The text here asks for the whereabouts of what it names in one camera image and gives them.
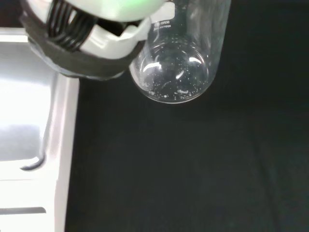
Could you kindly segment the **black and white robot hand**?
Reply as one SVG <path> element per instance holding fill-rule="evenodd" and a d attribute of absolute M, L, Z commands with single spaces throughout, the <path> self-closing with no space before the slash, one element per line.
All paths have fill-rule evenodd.
<path fill-rule="evenodd" d="M 165 0 L 23 0 L 33 51 L 58 73 L 109 80 L 125 72 Z"/>

